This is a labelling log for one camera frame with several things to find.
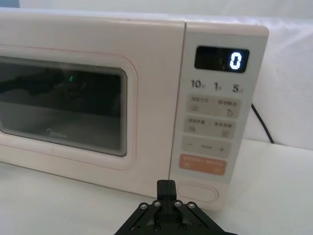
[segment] white microwave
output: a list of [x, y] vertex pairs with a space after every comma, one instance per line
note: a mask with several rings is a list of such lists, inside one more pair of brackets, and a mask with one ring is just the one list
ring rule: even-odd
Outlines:
[[0, 10], [0, 161], [218, 211], [268, 29]]

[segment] button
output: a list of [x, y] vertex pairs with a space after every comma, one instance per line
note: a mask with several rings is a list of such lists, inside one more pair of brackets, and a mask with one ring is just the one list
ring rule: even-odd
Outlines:
[[192, 183], [178, 183], [177, 192], [191, 201], [213, 202], [218, 198], [217, 191], [210, 186], [194, 185]]
[[226, 161], [212, 158], [204, 158], [188, 154], [181, 154], [179, 158], [179, 167], [182, 169], [214, 175], [224, 175], [226, 166]]
[[194, 114], [237, 118], [240, 106], [241, 101], [238, 99], [191, 94], [188, 97], [187, 111]]
[[226, 141], [217, 141], [202, 139], [192, 136], [182, 138], [182, 151], [198, 153], [207, 156], [227, 158], [230, 152], [231, 143]]
[[184, 132], [232, 139], [234, 137], [236, 123], [213, 118], [201, 118], [188, 116], [185, 119]]

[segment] orange start button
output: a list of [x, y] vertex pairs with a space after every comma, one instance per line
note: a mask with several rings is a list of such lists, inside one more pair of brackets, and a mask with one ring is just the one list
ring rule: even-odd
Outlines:
[[226, 161], [193, 156], [188, 154], [181, 154], [179, 159], [180, 168], [215, 175], [224, 175], [226, 165], [227, 165]]

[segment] midea logo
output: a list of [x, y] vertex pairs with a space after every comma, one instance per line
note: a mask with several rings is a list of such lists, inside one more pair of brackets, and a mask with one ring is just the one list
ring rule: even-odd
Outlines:
[[63, 139], [67, 139], [67, 136], [65, 134], [62, 134], [62, 133], [59, 133], [59, 132], [56, 132], [56, 131], [53, 131], [52, 129], [48, 128], [45, 133], [48, 135], [48, 136], [51, 136], [51, 137], [59, 137], [59, 138], [63, 138]]

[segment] door release button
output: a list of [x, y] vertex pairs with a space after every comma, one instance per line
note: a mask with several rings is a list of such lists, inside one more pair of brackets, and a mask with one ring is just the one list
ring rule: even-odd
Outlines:
[[217, 191], [210, 186], [178, 183], [177, 191], [185, 198], [200, 202], [213, 202], [218, 198]]

